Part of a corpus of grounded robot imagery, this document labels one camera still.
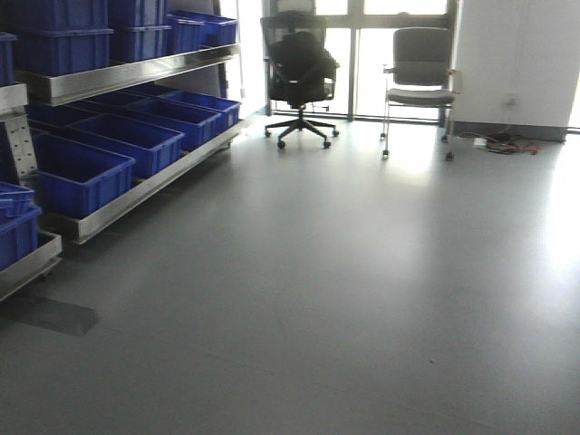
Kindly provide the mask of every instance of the gray fabric chair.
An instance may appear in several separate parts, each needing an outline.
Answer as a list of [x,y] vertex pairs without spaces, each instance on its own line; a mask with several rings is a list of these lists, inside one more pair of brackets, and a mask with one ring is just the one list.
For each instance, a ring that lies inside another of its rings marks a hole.
[[[451,32],[434,27],[407,27],[394,33],[393,66],[385,67],[387,90],[381,138],[385,139],[384,158],[389,156],[389,126],[391,106],[443,108],[449,110],[443,136],[449,149],[446,160],[453,160],[453,102],[456,91],[450,89]],[[413,86],[404,89],[389,86],[389,74],[399,86]],[[415,87],[440,86],[440,89],[416,89]]]

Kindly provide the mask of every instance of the office chair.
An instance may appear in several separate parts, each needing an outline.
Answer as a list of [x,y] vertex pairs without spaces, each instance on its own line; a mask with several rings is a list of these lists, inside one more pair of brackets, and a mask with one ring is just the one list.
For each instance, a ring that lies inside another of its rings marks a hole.
[[267,88],[270,100],[287,102],[298,109],[298,118],[266,125],[269,129],[286,127],[278,136],[278,148],[283,149],[283,138],[294,130],[307,129],[324,139],[324,147],[330,148],[328,137],[317,127],[333,129],[334,124],[306,120],[305,105],[334,98],[334,84],[338,63],[324,49],[326,21],[305,11],[284,11],[261,19],[268,56]]
[[[391,106],[449,109],[445,133],[441,138],[449,145],[445,160],[453,160],[453,102],[458,93],[448,87],[450,76],[451,32],[434,27],[408,27],[394,33],[392,68],[386,74],[385,110],[381,139],[385,139],[383,157],[389,156],[389,126]],[[389,74],[395,84],[413,89],[389,88]],[[417,89],[421,86],[440,86],[440,89]]]

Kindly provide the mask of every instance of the electrical cable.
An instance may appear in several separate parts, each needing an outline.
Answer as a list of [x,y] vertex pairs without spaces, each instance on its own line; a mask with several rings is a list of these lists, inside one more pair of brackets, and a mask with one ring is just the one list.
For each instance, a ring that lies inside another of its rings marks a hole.
[[539,145],[534,140],[528,139],[519,134],[506,133],[508,128],[509,127],[506,127],[502,131],[490,133],[489,135],[466,131],[460,133],[458,138],[460,140],[483,139],[485,144],[476,145],[475,148],[496,154],[511,155],[529,152],[531,155],[535,156],[540,151]]

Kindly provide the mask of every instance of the blue plastic bin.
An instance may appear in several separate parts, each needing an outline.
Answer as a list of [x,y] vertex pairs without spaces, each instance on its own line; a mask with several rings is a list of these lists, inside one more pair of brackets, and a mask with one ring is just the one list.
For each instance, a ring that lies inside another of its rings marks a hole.
[[107,0],[5,0],[5,21],[35,30],[107,27]]
[[216,136],[219,114],[214,111],[164,100],[142,101],[131,108],[140,115],[128,116],[140,117],[147,122],[162,122],[160,125],[164,127],[184,132],[183,150],[194,150]]
[[112,29],[61,32],[15,29],[15,64],[42,75],[65,75],[109,66]]
[[112,27],[164,25],[167,0],[109,0]]
[[7,86],[15,82],[12,57],[13,41],[16,41],[16,36],[0,32],[0,86]]
[[160,97],[173,92],[179,92],[179,89],[168,88],[155,83],[143,83],[137,86],[131,86],[123,90],[124,92],[136,93],[138,95],[145,95],[148,97]]
[[99,115],[104,113],[122,115],[126,111],[122,107],[110,106],[108,104],[102,104],[100,102],[89,100],[72,101],[66,104],[66,106],[73,107],[75,109],[83,109],[84,111],[93,111]]
[[11,199],[0,198],[0,225],[5,224],[11,217],[8,216],[10,209],[13,207]]
[[34,190],[0,181],[0,200],[10,199],[12,202],[11,207],[5,209],[8,217],[13,218],[22,215],[27,210],[28,204],[31,204],[33,198]]
[[217,134],[226,131],[239,122],[239,107],[241,106],[241,102],[239,101],[186,91],[173,92],[162,98],[216,111],[220,114],[216,125]]
[[171,11],[170,17],[185,18],[203,23],[201,28],[201,45],[219,47],[220,45],[235,44],[237,39],[238,20],[225,16],[201,14],[188,11]]
[[108,92],[88,98],[87,100],[113,107],[126,107],[135,102],[140,102],[145,98],[147,97],[130,92]]
[[0,225],[0,270],[38,248],[38,216],[42,212],[28,204],[21,216]]
[[201,47],[203,23],[168,15],[171,26],[169,52],[172,54],[196,52]]
[[137,62],[168,54],[170,25],[116,29],[111,39],[111,58]]
[[51,107],[33,102],[26,106],[26,113],[31,127],[52,133],[57,133],[74,122],[98,115],[93,111],[85,111],[70,106]]
[[34,138],[43,207],[84,218],[131,188],[135,159],[50,134]]
[[95,138],[89,142],[93,146],[132,156],[137,160],[135,175],[140,178],[148,178],[177,161],[184,138],[180,131],[109,114],[77,122],[71,130],[90,133]]

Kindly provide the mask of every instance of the metal shelving rack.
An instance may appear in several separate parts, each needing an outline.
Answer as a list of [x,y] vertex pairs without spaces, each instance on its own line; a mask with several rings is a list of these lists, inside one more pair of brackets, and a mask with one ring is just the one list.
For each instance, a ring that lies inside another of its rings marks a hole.
[[[24,110],[26,104],[28,97],[24,84],[0,88],[0,123],[4,124],[18,182],[34,188],[38,168]],[[40,231],[38,242],[35,251],[0,271],[0,300],[36,277],[48,274],[61,261],[58,257],[63,251],[61,236]]]
[[[58,106],[222,64],[238,54],[239,44],[235,43],[58,77],[16,71],[14,76],[20,83],[0,88],[0,122],[6,126],[18,182],[34,188],[38,174],[24,109],[28,104],[28,97],[35,102]],[[0,271],[0,300],[36,277],[49,273],[61,261],[58,257],[63,249],[61,236],[75,244],[83,244],[212,154],[228,148],[244,124],[243,121],[239,122],[196,150],[185,154],[153,177],[140,180],[127,193],[88,217],[74,219],[44,211],[40,216],[40,247]]]
[[[28,94],[32,100],[58,106],[101,93],[118,91],[137,84],[221,64],[233,59],[238,54],[239,44],[234,43],[58,77],[19,71],[15,73],[15,77],[20,82],[26,82]],[[88,217],[74,219],[44,212],[41,215],[42,226],[63,235],[65,239],[75,244],[85,243],[203,160],[215,152],[227,148],[239,134],[243,125],[243,121],[239,122],[231,129],[204,143],[198,149],[186,154],[160,173],[142,180],[127,193],[114,199]]]

